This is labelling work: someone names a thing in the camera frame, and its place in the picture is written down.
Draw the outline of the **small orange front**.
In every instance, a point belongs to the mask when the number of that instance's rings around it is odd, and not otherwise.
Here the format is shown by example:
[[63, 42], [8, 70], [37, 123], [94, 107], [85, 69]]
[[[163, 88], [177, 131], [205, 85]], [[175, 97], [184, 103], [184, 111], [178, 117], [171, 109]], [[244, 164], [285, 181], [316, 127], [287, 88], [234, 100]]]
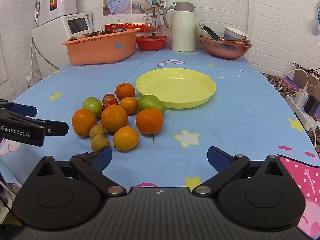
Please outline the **small orange front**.
[[120, 151], [129, 151], [135, 148], [139, 143], [139, 135], [137, 131], [125, 126], [117, 130], [113, 137], [114, 147]]

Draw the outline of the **small orange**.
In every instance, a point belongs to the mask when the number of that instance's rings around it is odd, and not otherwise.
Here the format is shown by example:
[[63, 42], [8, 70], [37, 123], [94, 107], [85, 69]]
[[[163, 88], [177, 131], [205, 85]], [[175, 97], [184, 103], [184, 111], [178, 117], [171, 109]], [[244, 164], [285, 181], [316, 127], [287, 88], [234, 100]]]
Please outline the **small orange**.
[[135, 148], [139, 143], [139, 135], [137, 131], [125, 126], [117, 130], [113, 137], [114, 147], [120, 151], [129, 151]]
[[119, 104], [128, 115], [135, 114], [138, 111], [138, 100], [135, 97], [125, 97]]

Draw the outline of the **green tomato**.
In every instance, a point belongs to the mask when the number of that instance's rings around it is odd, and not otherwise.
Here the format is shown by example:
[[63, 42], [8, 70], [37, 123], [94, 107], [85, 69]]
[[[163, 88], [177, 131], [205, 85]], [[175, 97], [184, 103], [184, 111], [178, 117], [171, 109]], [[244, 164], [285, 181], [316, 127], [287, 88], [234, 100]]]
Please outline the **green tomato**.
[[85, 99], [82, 103], [82, 107], [91, 111], [96, 118], [100, 118], [103, 111], [103, 105], [101, 101], [95, 97], [89, 97]]
[[159, 110], [162, 114], [165, 112], [163, 103], [154, 95], [141, 96], [138, 100], [138, 108], [140, 111], [152, 108]]

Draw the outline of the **large orange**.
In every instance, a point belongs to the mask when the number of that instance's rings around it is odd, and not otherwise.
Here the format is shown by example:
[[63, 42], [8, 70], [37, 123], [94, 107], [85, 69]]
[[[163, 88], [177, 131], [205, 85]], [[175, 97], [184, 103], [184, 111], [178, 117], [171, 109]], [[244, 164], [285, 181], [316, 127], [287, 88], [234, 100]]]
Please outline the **large orange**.
[[120, 105], [110, 105], [102, 112], [100, 122], [108, 132], [116, 133], [120, 128], [127, 126], [128, 116]]

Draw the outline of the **white countertop appliance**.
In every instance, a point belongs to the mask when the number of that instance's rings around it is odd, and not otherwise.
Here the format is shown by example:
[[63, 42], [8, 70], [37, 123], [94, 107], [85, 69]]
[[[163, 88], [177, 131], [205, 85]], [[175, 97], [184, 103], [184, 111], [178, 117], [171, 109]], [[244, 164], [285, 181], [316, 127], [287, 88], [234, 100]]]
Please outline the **white countertop appliance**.
[[92, 32], [88, 19], [91, 15], [80, 13], [62, 16], [37, 27], [31, 32], [42, 77], [46, 77], [61, 67], [70, 64], [68, 51], [63, 43], [70, 38], [79, 38]]

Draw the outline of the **blue patterned tablecloth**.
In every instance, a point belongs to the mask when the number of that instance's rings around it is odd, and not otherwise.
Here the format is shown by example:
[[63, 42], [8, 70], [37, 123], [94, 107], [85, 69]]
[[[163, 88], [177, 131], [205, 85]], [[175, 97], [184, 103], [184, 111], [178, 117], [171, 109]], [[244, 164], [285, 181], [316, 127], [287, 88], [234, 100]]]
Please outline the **blue patterned tablecloth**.
[[216, 174], [207, 160], [210, 146], [252, 160], [282, 155], [306, 198], [300, 228], [319, 236], [319, 158], [299, 120], [270, 82], [246, 59], [227, 61], [206, 51], [137, 51], [127, 59], [89, 66], [66, 66], [33, 85], [16, 102], [37, 108], [37, 118], [71, 122], [86, 98], [101, 99], [121, 83], [135, 84], [151, 70], [192, 69], [216, 83], [205, 104], [167, 109], [153, 136], [140, 135], [131, 151], [113, 149], [103, 174], [133, 186], [194, 188]]

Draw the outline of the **white power strip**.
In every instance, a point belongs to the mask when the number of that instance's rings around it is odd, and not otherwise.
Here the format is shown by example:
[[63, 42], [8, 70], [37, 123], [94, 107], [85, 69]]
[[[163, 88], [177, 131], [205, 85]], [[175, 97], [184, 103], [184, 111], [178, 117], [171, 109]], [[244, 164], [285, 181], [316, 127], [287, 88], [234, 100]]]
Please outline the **white power strip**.
[[318, 127], [316, 120], [313, 117], [306, 114], [302, 108], [298, 107], [294, 102], [293, 98], [287, 96], [285, 98], [285, 101], [287, 102], [291, 110], [295, 113], [295, 115], [307, 131], [316, 130], [316, 128]]

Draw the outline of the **yellow plastic plate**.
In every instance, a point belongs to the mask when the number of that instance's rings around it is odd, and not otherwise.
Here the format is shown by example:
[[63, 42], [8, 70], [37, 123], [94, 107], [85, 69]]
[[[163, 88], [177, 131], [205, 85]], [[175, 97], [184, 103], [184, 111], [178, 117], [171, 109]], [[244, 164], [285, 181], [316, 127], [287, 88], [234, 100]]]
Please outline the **yellow plastic plate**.
[[162, 68], [136, 80], [142, 95], [154, 95], [169, 109], [188, 109], [206, 103], [216, 92], [216, 83], [206, 74], [185, 68]]

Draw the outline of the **white phone charger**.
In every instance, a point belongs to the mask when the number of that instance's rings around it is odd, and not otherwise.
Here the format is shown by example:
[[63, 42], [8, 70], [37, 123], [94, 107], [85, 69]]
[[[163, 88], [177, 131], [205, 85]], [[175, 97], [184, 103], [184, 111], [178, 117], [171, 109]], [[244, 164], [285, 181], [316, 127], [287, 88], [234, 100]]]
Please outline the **white phone charger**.
[[304, 107], [306, 101], [308, 99], [308, 94], [306, 90], [300, 90], [295, 97], [295, 104], [302, 108]]

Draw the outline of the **orange plastic basin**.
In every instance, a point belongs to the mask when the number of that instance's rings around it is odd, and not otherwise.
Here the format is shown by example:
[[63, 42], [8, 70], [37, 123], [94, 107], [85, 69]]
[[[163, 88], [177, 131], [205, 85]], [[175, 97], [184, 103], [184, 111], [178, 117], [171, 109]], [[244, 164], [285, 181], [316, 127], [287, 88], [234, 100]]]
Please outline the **orange plastic basin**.
[[139, 28], [63, 42], [74, 65], [106, 64], [122, 61], [136, 49]]

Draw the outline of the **metal bowls in basin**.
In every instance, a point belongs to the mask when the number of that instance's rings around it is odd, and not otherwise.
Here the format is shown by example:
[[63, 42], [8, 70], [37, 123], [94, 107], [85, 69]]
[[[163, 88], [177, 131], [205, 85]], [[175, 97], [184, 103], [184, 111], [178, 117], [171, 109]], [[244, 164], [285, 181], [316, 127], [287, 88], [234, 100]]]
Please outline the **metal bowls in basin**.
[[123, 28], [123, 27], [117, 28], [116, 30], [105, 29], [105, 30], [101, 30], [101, 31], [86, 33], [86, 34], [82, 35], [81, 37], [71, 37], [68, 39], [68, 41], [74, 41], [74, 40], [78, 40], [80, 38], [86, 38], [86, 37], [100, 36], [100, 35], [113, 34], [113, 33], [121, 33], [124, 31], [127, 31], [127, 29]]

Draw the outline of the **cardboard box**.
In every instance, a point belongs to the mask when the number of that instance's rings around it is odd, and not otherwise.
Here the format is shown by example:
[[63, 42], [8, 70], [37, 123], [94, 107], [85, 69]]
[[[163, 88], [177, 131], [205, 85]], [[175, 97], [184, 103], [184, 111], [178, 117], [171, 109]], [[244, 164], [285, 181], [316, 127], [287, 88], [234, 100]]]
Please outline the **cardboard box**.
[[309, 95], [313, 95], [317, 100], [319, 100], [320, 97], [320, 82], [319, 78], [313, 74], [307, 73], [305, 74], [301, 70], [297, 70], [294, 73], [293, 76], [293, 82], [300, 88], [303, 88], [307, 82], [308, 76], [308, 85], [307, 85], [307, 92]]

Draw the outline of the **pink glass bowl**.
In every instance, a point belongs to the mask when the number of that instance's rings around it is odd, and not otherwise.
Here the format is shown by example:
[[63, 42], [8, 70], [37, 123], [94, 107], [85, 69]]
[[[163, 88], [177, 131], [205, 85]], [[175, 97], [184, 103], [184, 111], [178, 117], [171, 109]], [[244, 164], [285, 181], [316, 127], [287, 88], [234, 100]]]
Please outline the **pink glass bowl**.
[[199, 39], [210, 55], [226, 60], [236, 60], [244, 56], [252, 47], [249, 42], [212, 40], [202, 35], [199, 36]]

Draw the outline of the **white water purifier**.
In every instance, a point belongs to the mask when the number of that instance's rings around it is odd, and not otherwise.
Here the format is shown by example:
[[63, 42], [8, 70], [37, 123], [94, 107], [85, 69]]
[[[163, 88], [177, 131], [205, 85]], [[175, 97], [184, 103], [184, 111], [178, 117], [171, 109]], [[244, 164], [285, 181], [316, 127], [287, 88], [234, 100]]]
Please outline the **white water purifier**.
[[76, 0], [37, 0], [37, 24], [43, 25], [56, 18], [76, 14]]

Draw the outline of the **small red plastic basket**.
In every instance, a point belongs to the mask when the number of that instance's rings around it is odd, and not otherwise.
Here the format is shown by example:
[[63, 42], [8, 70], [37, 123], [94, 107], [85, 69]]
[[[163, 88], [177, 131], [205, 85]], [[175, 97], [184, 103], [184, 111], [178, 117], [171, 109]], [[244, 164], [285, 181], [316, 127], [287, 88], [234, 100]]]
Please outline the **small red plastic basket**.
[[136, 44], [141, 51], [158, 51], [165, 47], [166, 41], [169, 39], [167, 36], [156, 38], [151, 37], [137, 37]]

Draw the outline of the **white blue stacked bowl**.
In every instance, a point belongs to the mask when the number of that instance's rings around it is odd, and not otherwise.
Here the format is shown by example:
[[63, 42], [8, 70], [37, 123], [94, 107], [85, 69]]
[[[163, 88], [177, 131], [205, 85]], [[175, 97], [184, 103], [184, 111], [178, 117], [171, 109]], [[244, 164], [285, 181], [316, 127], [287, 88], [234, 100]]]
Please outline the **white blue stacked bowl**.
[[246, 40], [247, 39], [247, 34], [238, 30], [238, 29], [235, 29], [235, 28], [232, 28], [232, 27], [225, 27], [225, 35], [224, 35], [224, 38], [225, 40]]

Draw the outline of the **green white tilted dish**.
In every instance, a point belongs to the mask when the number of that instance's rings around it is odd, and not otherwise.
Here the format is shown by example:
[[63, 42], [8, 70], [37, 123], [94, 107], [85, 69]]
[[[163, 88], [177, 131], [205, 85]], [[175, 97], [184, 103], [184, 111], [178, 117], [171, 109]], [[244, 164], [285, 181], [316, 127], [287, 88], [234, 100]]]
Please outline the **green white tilted dish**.
[[219, 35], [217, 35], [216, 32], [214, 32], [212, 29], [210, 29], [210, 27], [208, 27], [204, 23], [198, 23], [197, 29], [200, 32], [200, 34], [205, 38], [209, 38], [211, 40], [222, 41], [222, 38]]

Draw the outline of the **white thermos jug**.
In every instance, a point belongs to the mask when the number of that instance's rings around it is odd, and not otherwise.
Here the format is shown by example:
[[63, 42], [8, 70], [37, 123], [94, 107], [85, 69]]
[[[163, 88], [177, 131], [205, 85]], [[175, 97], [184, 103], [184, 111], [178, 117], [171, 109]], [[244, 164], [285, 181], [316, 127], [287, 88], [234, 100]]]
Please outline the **white thermos jug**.
[[189, 2], [172, 2], [174, 6], [166, 7], [163, 11], [163, 21], [167, 28], [167, 13], [174, 10], [172, 18], [171, 49], [174, 51], [191, 52], [196, 50], [197, 24], [195, 6]]

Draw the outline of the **bedding calendar poster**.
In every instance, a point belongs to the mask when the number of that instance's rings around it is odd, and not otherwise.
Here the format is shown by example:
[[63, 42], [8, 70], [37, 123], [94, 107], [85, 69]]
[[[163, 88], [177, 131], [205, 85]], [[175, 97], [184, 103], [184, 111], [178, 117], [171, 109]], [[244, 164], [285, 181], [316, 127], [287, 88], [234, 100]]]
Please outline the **bedding calendar poster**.
[[146, 16], [152, 11], [164, 11], [166, 0], [102, 0], [103, 25], [106, 29], [146, 23]]

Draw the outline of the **clear glass jar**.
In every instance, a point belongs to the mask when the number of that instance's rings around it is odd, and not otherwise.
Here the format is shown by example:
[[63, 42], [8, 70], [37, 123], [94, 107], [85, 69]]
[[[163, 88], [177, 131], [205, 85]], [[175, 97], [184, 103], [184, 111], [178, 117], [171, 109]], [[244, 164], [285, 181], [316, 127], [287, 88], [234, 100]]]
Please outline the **clear glass jar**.
[[150, 39], [162, 37], [160, 11], [156, 7], [146, 12], [144, 37]]

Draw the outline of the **blue round fan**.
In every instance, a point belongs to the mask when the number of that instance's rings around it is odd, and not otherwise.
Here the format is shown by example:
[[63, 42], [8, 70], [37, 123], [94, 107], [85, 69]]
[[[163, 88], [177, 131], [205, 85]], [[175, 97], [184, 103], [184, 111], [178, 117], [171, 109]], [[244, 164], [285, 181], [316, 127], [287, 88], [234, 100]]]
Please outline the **blue round fan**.
[[320, 3], [318, 4], [317, 11], [316, 11], [316, 18], [313, 22], [313, 31], [314, 36], [318, 36], [320, 34]]

